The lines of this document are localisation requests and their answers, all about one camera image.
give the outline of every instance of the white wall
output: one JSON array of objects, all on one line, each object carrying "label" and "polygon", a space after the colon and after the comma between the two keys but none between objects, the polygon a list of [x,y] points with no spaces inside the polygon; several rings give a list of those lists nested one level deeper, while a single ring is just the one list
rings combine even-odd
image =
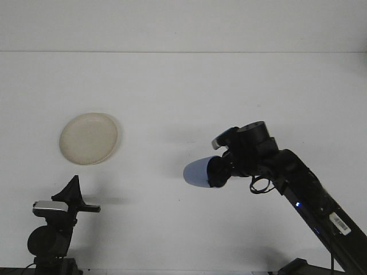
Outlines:
[{"label": "white wall", "polygon": [[[223,130],[265,120],[366,232],[367,54],[350,53],[366,52],[366,12],[365,1],[0,2],[0,266],[33,261],[26,242],[44,221],[32,203],[74,174],[102,207],[78,216],[69,255],[82,268],[328,266],[276,191],[252,195],[247,179],[204,190],[182,172],[219,154],[210,141]],[[58,149],[85,112],[123,132],[111,159],[86,167]]]},{"label": "white wall", "polygon": [[0,50],[366,52],[367,1],[1,1]]}]

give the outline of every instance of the sticker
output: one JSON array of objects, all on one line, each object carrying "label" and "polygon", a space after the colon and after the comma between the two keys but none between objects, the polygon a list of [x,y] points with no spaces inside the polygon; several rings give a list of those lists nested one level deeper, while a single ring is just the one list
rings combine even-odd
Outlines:
[{"label": "sticker", "polygon": [[331,222],[340,230],[343,235],[348,235],[352,230],[345,224],[345,222],[337,215],[337,213],[332,212],[329,215]]}]

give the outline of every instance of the cable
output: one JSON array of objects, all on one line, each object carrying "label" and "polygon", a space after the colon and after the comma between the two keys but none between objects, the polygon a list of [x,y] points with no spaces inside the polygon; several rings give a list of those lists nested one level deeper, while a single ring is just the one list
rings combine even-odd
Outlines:
[{"label": "cable", "polygon": [[32,264],[30,264],[30,265],[27,265],[25,268],[23,268],[23,270],[22,270],[22,272],[21,272],[21,274],[20,275],[23,275],[24,274],[24,271],[26,270],[26,269],[28,269],[30,266],[32,266],[32,265],[35,265],[35,263],[32,263]]},{"label": "cable", "polygon": [[[259,180],[262,180],[262,179],[267,179],[268,180],[268,184],[266,185],[265,188],[263,189],[256,189],[255,188],[255,184],[259,181]],[[270,192],[271,190],[273,190],[275,188],[275,186],[273,186],[272,188],[269,189],[269,186],[271,184],[271,181],[270,179],[266,178],[265,176],[258,176],[257,178],[255,178],[254,176],[252,176],[252,180],[251,180],[251,183],[250,183],[250,191],[251,193],[254,193],[254,194],[265,194],[265,193],[268,193]]]}]

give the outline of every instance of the plate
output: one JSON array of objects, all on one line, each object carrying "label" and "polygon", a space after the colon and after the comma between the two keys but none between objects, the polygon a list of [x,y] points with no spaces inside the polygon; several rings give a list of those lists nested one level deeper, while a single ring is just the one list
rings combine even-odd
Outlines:
[{"label": "plate", "polygon": [[60,136],[60,150],[70,162],[92,165],[106,160],[115,150],[118,128],[104,113],[85,113],[71,120]]}]

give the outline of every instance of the robotic arm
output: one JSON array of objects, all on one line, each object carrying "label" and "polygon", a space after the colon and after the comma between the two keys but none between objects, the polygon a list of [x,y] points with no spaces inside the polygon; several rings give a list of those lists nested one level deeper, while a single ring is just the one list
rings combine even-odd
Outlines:
[{"label": "robotic arm", "polygon": [[38,201],[33,214],[46,219],[28,238],[28,250],[35,255],[35,275],[80,275],[73,258],[67,255],[77,213],[100,211],[99,205],[87,205],[80,192],[79,177],[74,176],[68,185],[52,201]]},{"label": "robotic arm", "polygon": [[[222,157],[211,158],[208,163],[210,187],[222,187],[231,176],[250,176],[251,191],[260,194],[269,192],[272,182],[346,274],[367,275],[367,236],[293,152],[278,149],[263,121],[230,128],[215,138],[212,145],[215,150],[225,146],[227,151]],[[255,184],[261,179],[269,180],[269,184],[257,190]]]}]

